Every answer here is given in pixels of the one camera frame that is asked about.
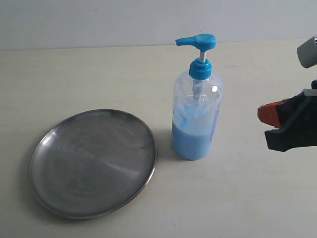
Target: clear plastic bottle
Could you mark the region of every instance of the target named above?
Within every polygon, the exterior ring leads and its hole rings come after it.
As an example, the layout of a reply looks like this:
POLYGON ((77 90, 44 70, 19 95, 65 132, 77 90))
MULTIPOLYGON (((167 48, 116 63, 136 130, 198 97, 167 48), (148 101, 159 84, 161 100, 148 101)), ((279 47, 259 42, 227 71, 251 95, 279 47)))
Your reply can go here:
MULTIPOLYGON (((200 49, 200 43, 195 43, 201 36, 206 41, 214 41, 208 48, 215 47, 215 39, 211 34, 195 36, 192 44, 186 41, 176 43, 194 45, 200 49)), ((211 72, 206 51, 192 62, 189 71, 180 74, 173 88, 172 146, 179 156, 189 160, 200 159, 210 151, 222 100, 222 82, 211 72)))

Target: table surface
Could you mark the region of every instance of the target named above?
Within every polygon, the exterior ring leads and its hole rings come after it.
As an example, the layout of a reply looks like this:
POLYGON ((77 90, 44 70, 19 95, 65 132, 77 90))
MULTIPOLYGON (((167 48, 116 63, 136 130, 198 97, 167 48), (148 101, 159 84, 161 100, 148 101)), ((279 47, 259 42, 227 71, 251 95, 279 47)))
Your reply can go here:
POLYGON ((0 52, 0 234, 3 238, 312 238, 317 235, 314 147, 269 151, 258 106, 309 88, 305 40, 220 43, 208 53, 224 98, 212 151, 179 159, 170 146, 172 87, 198 51, 148 46, 0 52), (128 111, 152 129, 158 162, 146 188, 102 218, 69 221, 33 199, 30 156, 74 114, 128 111))

